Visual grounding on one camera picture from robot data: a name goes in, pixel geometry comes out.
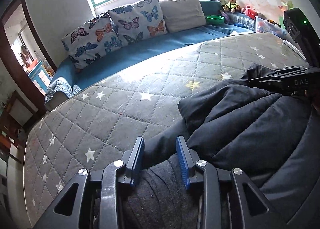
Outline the grey remote control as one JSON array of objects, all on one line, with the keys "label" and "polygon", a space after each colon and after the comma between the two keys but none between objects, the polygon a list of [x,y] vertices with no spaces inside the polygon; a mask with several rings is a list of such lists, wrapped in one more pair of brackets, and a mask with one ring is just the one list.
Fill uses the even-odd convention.
[{"label": "grey remote control", "polygon": [[306,57],[304,57],[303,53],[298,48],[296,48],[296,46],[294,46],[291,42],[289,42],[288,40],[284,39],[283,40],[283,45],[288,47],[290,50],[292,50],[297,55],[299,55],[304,61],[306,61]]}]

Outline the green plastic bowl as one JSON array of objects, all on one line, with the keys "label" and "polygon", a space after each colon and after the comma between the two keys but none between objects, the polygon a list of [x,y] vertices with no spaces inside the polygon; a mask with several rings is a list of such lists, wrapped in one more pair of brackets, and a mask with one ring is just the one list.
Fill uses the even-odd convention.
[{"label": "green plastic bowl", "polygon": [[225,18],[220,15],[209,15],[209,16],[205,16],[205,18],[206,18],[206,23],[208,25],[214,25],[214,26],[221,25],[225,21]]}]

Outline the blue sofa bench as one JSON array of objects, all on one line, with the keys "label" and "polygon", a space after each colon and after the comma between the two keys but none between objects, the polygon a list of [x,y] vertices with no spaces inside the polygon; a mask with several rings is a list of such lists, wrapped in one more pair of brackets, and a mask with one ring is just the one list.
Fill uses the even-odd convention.
[{"label": "blue sofa bench", "polygon": [[[167,34],[145,39],[132,45],[122,45],[120,49],[98,59],[82,70],[75,68],[67,55],[67,58],[57,69],[50,84],[59,77],[63,77],[70,85],[76,84],[83,90],[108,76],[156,55],[199,42],[227,37],[232,33],[244,33],[255,30],[255,20],[247,17],[242,12],[224,12],[223,6],[217,0],[199,1],[204,16],[223,16],[225,18],[224,23],[217,26],[206,23],[201,27],[175,33],[170,33],[166,28]],[[50,111],[65,100],[68,100],[68,98],[62,92],[57,92],[54,94],[53,99],[44,105]]]}]

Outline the red toy box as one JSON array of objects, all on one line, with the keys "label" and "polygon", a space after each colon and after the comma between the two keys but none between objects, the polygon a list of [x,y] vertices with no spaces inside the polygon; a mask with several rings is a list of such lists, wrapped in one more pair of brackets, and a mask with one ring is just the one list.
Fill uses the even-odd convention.
[{"label": "red toy box", "polygon": [[253,20],[258,15],[255,9],[251,8],[250,5],[247,5],[246,7],[242,8],[241,12]]}]

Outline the clear plastic toy bag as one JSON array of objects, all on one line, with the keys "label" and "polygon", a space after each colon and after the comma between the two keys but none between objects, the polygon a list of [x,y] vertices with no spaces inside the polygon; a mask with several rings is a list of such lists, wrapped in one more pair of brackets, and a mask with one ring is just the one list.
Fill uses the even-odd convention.
[{"label": "clear plastic toy bag", "polygon": [[282,39],[287,37],[287,31],[257,16],[255,17],[255,31],[257,33],[271,33]]}]

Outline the dark wooden cabinet desk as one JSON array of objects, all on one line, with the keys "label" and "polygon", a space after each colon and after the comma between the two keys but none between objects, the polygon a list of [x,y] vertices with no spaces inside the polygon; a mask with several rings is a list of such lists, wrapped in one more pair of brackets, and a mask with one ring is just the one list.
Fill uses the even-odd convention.
[{"label": "dark wooden cabinet desk", "polygon": [[15,90],[5,103],[1,112],[1,155],[5,155],[21,164],[16,156],[10,153],[11,147],[25,148],[19,135],[26,132],[37,117],[35,111]]}]

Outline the blue painted cabinet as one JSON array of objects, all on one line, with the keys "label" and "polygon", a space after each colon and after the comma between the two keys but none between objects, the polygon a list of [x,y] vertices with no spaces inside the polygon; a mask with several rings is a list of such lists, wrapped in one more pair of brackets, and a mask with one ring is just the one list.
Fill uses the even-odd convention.
[{"label": "blue painted cabinet", "polygon": [[27,68],[27,75],[37,89],[45,95],[52,80],[42,61],[35,59]]}]

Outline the left butterfly pillow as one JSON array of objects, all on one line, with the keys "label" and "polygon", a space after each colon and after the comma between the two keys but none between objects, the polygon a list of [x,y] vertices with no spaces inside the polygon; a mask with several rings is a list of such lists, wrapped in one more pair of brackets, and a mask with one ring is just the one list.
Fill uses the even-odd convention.
[{"label": "left butterfly pillow", "polygon": [[108,13],[101,13],[80,25],[61,41],[69,59],[79,70],[122,47]]}]

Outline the right butterfly pillow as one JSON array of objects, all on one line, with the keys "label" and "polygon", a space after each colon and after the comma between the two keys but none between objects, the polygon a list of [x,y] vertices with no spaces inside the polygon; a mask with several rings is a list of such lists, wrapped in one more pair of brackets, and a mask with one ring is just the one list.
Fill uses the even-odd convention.
[{"label": "right butterfly pillow", "polygon": [[142,0],[108,11],[123,46],[167,34],[159,0]]}]

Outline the brown wooden door frame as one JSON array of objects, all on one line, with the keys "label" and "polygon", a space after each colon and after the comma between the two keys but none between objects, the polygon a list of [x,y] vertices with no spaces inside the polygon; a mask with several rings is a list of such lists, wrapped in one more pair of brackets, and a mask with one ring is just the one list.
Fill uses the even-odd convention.
[{"label": "brown wooden door frame", "polygon": [[13,0],[1,16],[1,101],[17,92],[36,111],[45,112],[44,95],[27,75],[28,66],[42,61],[49,74],[57,70],[27,9],[26,0]]}]

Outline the black quilted down jacket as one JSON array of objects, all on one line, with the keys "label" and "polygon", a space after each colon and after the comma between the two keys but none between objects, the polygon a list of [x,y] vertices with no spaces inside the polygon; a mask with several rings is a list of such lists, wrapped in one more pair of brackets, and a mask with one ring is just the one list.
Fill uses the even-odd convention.
[{"label": "black quilted down jacket", "polygon": [[319,228],[319,92],[250,87],[249,69],[179,102],[183,120],[151,140],[140,183],[124,195],[127,228],[196,227],[199,199],[173,150],[179,133],[213,166],[242,169],[289,228]]}]

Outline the butterfly pillow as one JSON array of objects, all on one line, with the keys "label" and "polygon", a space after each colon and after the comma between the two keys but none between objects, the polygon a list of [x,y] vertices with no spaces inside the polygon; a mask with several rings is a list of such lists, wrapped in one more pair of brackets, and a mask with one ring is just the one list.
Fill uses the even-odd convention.
[{"label": "butterfly pillow", "polygon": [[167,34],[159,0],[142,0],[108,11],[123,46]]},{"label": "butterfly pillow", "polygon": [[79,70],[122,47],[108,13],[101,13],[80,25],[61,41],[69,59]]}]

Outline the plain beige pillow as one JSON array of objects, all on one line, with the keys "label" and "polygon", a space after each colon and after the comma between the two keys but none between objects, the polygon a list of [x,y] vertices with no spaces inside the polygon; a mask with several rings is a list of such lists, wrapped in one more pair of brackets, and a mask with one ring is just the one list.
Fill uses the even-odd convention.
[{"label": "plain beige pillow", "polygon": [[206,24],[199,0],[160,0],[165,25],[170,33],[180,32]]}]

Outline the grey star quilted mattress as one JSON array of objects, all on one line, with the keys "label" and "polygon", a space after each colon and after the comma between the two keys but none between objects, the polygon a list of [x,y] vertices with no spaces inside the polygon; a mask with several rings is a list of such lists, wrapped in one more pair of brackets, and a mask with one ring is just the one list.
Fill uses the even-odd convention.
[{"label": "grey star quilted mattress", "polygon": [[181,118],[178,102],[254,63],[271,69],[305,64],[271,33],[239,34],[166,52],[107,77],[44,116],[30,131],[24,156],[29,221],[40,216],[81,168],[102,169]]}]

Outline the patterned blue folded blanket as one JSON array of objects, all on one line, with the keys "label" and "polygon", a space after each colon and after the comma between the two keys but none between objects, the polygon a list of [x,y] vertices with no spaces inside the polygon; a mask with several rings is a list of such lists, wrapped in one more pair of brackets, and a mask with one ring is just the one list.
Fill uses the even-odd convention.
[{"label": "patterned blue folded blanket", "polygon": [[44,103],[47,104],[54,97],[57,92],[62,92],[68,99],[75,96],[81,91],[78,85],[70,85],[70,83],[63,77],[59,77],[54,80],[47,88],[47,92],[44,96]]}]

